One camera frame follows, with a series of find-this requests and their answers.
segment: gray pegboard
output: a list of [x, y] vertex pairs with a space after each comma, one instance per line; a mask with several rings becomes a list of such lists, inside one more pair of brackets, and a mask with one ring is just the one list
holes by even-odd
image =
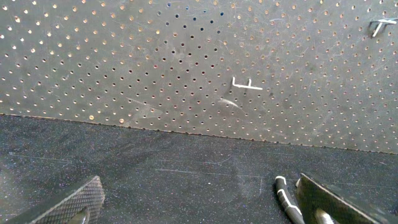
[[0, 113], [397, 153], [398, 25], [369, 26], [397, 10], [3, 1]]

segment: black and white striped tube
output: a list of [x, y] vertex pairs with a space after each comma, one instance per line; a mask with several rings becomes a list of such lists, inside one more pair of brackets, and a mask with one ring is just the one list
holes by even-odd
[[282, 176], [275, 178], [276, 192], [285, 213], [294, 224], [305, 224], [300, 209], [294, 204], [292, 197], [287, 191], [286, 179]]

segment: white hook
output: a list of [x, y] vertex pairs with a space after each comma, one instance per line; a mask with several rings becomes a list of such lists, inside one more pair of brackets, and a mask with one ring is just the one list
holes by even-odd
[[379, 25], [377, 25], [376, 30], [374, 30], [374, 33], [372, 35], [372, 37], [375, 37], [377, 35], [377, 33], [379, 32], [381, 26], [383, 25], [383, 23], [386, 23], [387, 25], [389, 24], [397, 24], [397, 20], [398, 18], [391, 18], [391, 19], [379, 19], [378, 21], [375, 22], [379, 22]]
[[245, 86], [245, 85], [235, 84], [235, 77], [232, 77], [232, 86], [236, 86], [238, 88], [248, 88], [248, 89], [252, 89], [252, 90], [262, 90], [262, 88], [260, 88], [260, 87], [251, 86], [251, 79], [250, 78], [249, 78], [249, 85]]

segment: perforated board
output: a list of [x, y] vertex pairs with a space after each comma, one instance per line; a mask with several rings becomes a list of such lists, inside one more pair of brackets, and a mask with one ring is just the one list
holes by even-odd
[[[396, 1], [3, 1], [0, 113], [398, 152]], [[236, 83], [263, 90], [232, 86]]]

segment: black speckled surface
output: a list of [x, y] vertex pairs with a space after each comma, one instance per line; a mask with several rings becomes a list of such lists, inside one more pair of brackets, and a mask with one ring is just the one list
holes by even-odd
[[272, 184], [319, 175], [398, 213], [398, 156], [0, 116], [0, 222], [96, 174], [100, 223], [290, 223]]

